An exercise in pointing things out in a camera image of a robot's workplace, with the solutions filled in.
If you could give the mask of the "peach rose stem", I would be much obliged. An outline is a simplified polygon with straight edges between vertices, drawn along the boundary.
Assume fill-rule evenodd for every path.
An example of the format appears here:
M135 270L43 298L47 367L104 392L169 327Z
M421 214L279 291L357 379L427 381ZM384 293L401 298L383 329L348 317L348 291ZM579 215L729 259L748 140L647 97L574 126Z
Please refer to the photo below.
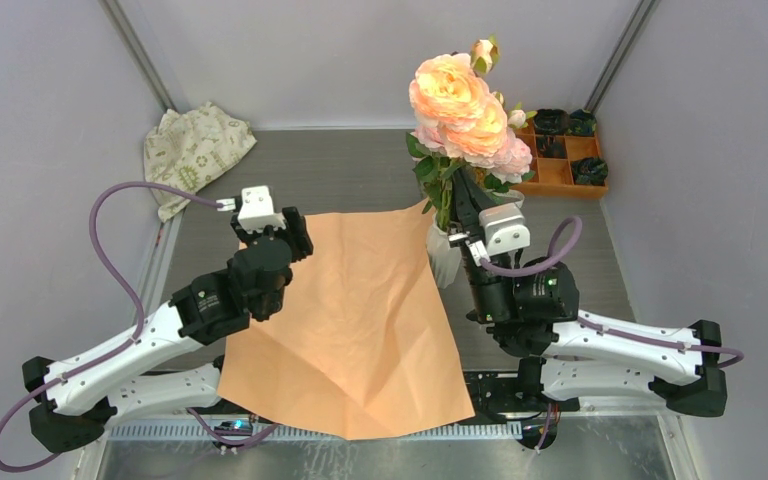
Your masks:
M531 180L535 172L531 168L532 149L516 133L527 127L537 115L536 110L525 111L518 103L507 113L507 137L505 145L493 157L493 165L479 174L479 185L494 194L508 192L513 185Z
M484 169L505 145L507 113L484 76L499 59L496 39L476 41L468 53L442 54L421 63L408 93L420 142L464 166Z

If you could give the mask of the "orange wrapping paper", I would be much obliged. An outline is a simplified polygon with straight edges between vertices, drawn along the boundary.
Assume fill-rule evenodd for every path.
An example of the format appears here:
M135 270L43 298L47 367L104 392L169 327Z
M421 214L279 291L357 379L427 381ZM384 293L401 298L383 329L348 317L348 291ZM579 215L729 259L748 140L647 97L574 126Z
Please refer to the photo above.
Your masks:
M347 440L471 418L459 352L426 251L422 205L311 215L314 251L282 310L231 335L219 396Z

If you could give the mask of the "beige printed ribbon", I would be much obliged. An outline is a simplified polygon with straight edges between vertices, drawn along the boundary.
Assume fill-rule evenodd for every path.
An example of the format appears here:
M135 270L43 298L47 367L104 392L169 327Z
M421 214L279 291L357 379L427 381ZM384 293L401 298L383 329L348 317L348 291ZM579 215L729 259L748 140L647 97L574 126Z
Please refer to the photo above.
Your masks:
M522 208L525 200L524 194L517 190L509 190L504 193L499 193L498 198L501 204L513 204L517 209Z

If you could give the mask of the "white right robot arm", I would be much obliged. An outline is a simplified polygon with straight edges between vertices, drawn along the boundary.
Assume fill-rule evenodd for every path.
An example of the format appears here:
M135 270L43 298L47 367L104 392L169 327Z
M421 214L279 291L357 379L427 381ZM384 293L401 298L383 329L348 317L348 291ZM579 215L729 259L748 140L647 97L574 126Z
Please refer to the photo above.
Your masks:
M561 222L544 256L523 262L530 232L516 205L494 201L458 172L447 211L448 240L461 252L474 302L469 319L518 359L514 388L522 407L628 396L658 398L682 415L723 415L725 371L742 355L723 345L716 322L662 328L581 308L565 263L583 230L579 217Z

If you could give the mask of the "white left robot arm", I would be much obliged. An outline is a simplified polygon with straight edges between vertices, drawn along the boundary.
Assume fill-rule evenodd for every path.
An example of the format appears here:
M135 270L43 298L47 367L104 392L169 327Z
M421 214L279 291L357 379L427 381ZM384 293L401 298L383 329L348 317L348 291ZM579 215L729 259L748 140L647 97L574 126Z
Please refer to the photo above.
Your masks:
M121 423L171 410L219 405L237 413L248 406L251 385L235 375L220 378L222 359L177 373L151 372L279 312L292 263L313 252L295 207L261 218L239 212L232 226L244 248L225 268L175 292L140 326L70 359L34 357L23 364L36 402L28 414L31 433L46 450L76 450Z

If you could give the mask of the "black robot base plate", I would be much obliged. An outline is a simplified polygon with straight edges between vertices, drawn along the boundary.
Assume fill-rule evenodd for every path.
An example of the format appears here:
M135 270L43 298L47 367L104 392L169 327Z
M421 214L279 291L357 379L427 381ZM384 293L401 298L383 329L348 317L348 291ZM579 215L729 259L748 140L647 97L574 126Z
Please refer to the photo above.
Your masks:
M460 421L464 424L500 424L510 415L513 420L530 420L545 413L548 403L539 396L526 396L519 386L517 372L465 370L464 380L476 416ZM560 401L561 412L575 412L580 409L579 400ZM201 415L248 415L249 410L226 400L220 400L211 407L194 407Z

